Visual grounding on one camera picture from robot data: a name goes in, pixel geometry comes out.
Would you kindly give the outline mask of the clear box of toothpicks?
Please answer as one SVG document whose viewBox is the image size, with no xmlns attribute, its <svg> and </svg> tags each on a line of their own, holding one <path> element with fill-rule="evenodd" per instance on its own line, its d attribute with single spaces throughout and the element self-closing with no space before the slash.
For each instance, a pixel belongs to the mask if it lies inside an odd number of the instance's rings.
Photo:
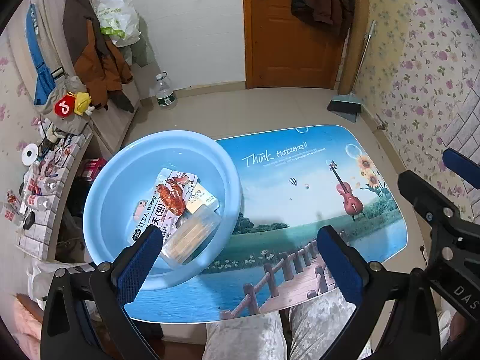
<svg viewBox="0 0 480 360">
<path fill-rule="evenodd" d="M 210 236 L 221 223 L 221 217 L 201 205 L 167 240 L 160 256 L 169 267 L 177 268 Z"/>
</svg>

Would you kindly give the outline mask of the spicy snack bag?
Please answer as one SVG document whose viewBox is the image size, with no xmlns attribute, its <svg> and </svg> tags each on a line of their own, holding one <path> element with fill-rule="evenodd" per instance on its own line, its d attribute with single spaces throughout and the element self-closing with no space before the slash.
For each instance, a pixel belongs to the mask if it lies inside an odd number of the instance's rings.
<svg viewBox="0 0 480 360">
<path fill-rule="evenodd" d="M 155 179 L 151 196 L 137 207 L 141 210 L 133 218 L 134 227 L 127 236 L 128 244 L 136 242 L 151 225 L 162 232 L 165 244 L 176 231 L 176 223 L 184 214 L 185 204 L 198 181 L 195 174 L 162 168 Z"/>
</svg>

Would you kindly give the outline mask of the person's grey patterned legs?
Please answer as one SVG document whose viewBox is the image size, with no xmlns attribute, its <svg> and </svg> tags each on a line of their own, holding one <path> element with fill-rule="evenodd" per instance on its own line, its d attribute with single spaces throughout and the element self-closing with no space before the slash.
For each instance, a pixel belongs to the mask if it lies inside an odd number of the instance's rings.
<svg viewBox="0 0 480 360">
<path fill-rule="evenodd" d="M 206 325 L 204 359 L 320 359 L 356 307 L 333 289 L 289 310 Z"/>
</svg>

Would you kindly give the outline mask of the light blue plastic basin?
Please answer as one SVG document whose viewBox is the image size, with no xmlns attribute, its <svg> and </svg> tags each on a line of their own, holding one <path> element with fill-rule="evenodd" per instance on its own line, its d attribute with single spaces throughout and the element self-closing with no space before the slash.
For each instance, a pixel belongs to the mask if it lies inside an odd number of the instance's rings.
<svg viewBox="0 0 480 360">
<path fill-rule="evenodd" d="M 83 232 L 96 264 L 113 261 L 151 224 L 167 242 L 186 214 L 180 208 L 200 185 L 219 202 L 220 223 L 195 258 L 170 267 L 157 258 L 143 289 L 167 289 L 202 272 L 228 243 L 239 216 L 242 191 L 232 158 L 199 133 L 153 133 L 124 147 L 98 174 L 86 198 Z"/>
</svg>

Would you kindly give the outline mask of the tiled cluttered side shelf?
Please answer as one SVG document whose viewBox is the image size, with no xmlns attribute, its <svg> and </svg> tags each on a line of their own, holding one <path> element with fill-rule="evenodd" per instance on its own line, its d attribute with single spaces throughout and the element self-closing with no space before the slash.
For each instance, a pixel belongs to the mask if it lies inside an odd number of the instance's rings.
<svg viewBox="0 0 480 360">
<path fill-rule="evenodd" d="M 94 136 L 86 125 L 45 150 L 24 175 L 20 191 L 1 201 L 1 221 L 14 225 L 16 247 L 40 261 L 53 261 L 69 191 Z"/>
</svg>

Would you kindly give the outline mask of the printed landscape table mat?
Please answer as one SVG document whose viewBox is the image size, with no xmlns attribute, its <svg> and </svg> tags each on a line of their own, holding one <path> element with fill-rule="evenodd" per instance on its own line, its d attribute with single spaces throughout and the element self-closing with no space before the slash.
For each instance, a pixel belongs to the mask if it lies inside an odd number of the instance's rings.
<svg viewBox="0 0 480 360">
<path fill-rule="evenodd" d="M 408 242 L 406 223 L 377 168 L 345 127 L 319 125 L 225 138 L 242 203 L 229 243 L 200 274 L 140 292 L 127 311 L 152 323 L 204 323 L 239 306 L 264 265 L 277 267 L 329 225 L 367 260 L 386 261 Z"/>
</svg>

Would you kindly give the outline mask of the white yellow card packet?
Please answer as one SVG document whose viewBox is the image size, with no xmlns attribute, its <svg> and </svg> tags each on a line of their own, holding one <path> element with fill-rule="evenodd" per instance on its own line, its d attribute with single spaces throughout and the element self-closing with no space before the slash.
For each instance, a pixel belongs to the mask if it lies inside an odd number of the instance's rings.
<svg viewBox="0 0 480 360">
<path fill-rule="evenodd" d="M 208 192 L 200 183 L 197 183 L 185 206 L 190 214 L 193 214 L 200 206 L 205 205 L 212 211 L 216 211 L 220 203 L 218 199 Z"/>
</svg>

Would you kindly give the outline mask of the white tape roll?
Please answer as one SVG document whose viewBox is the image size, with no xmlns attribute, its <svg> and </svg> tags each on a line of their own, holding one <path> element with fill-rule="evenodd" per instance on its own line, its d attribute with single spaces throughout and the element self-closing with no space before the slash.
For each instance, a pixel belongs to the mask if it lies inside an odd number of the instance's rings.
<svg viewBox="0 0 480 360">
<path fill-rule="evenodd" d="M 38 160 L 39 148 L 36 144 L 30 143 L 24 147 L 21 154 L 21 162 L 24 166 L 29 167 Z"/>
</svg>

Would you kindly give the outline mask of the red round plush charm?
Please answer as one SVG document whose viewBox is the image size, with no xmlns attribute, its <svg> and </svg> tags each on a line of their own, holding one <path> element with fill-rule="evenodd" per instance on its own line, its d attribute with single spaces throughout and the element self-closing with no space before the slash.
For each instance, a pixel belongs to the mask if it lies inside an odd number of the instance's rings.
<svg viewBox="0 0 480 360">
<path fill-rule="evenodd" d="M 64 119 L 75 112 L 76 97 L 74 94 L 67 93 L 55 102 L 54 113 Z"/>
</svg>

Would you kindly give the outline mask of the yellow plush charm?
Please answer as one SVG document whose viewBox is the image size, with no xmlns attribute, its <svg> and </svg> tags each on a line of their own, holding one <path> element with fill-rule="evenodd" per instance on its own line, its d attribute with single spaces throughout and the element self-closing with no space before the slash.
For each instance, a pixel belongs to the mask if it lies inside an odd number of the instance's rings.
<svg viewBox="0 0 480 360">
<path fill-rule="evenodd" d="M 86 92 L 78 92 L 74 95 L 74 112 L 78 116 L 91 116 L 95 107 L 91 105 L 91 97 Z"/>
</svg>

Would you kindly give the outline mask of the brown wooden door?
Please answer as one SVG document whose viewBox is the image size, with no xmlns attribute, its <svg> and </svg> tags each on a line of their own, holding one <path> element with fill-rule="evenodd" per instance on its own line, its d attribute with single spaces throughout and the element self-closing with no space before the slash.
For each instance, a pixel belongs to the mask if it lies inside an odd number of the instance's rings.
<svg viewBox="0 0 480 360">
<path fill-rule="evenodd" d="M 242 0 L 246 86 L 353 89 L 370 0 L 355 0 L 347 41 L 292 16 L 290 0 Z"/>
</svg>

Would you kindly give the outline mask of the large clear water bottle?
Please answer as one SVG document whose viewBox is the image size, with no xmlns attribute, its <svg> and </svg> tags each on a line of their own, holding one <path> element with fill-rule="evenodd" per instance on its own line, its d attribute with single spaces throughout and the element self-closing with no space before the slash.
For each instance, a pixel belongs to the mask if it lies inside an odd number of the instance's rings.
<svg viewBox="0 0 480 360">
<path fill-rule="evenodd" d="M 161 107 L 169 107 L 176 102 L 172 83 L 167 72 L 161 72 L 156 77 L 155 97 Z"/>
</svg>

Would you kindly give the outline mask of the brown orange hanging jacket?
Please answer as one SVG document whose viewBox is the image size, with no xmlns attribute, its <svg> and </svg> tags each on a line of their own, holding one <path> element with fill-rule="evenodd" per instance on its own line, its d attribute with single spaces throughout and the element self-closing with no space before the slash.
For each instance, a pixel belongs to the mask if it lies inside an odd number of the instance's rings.
<svg viewBox="0 0 480 360">
<path fill-rule="evenodd" d="M 113 102 L 123 111 L 134 112 L 123 92 L 123 86 L 133 80 L 130 66 L 110 38 L 101 33 L 89 0 L 65 1 L 63 28 L 74 71 L 87 88 L 91 104 L 99 109 Z"/>
</svg>

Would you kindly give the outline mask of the white green plastic bag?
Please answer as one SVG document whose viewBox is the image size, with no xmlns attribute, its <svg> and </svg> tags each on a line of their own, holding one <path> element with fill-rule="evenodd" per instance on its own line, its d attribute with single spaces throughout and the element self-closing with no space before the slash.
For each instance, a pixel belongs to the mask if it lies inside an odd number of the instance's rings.
<svg viewBox="0 0 480 360">
<path fill-rule="evenodd" d="M 92 7 L 101 33 L 116 47 L 129 47 L 140 40 L 139 15 L 133 0 L 94 0 Z"/>
</svg>

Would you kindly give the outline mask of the pale green hanging garment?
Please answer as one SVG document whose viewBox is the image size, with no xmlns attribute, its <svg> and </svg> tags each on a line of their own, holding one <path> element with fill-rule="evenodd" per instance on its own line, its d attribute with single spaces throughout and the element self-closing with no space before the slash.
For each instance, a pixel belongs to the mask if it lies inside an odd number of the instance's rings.
<svg viewBox="0 0 480 360">
<path fill-rule="evenodd" d="M 139 29 L 141 32 L 141 17 L 139 16 Z M 121 49 L 124 58 L 128 60 L 129 64 L 137 63 L 138 66 L 144 67 L 155 60 L 155 55 L 151 49 L 148 41 L 143 37 L 142 32 L 140 40 L 131 46 L 117 47 Z"/>
</svg>

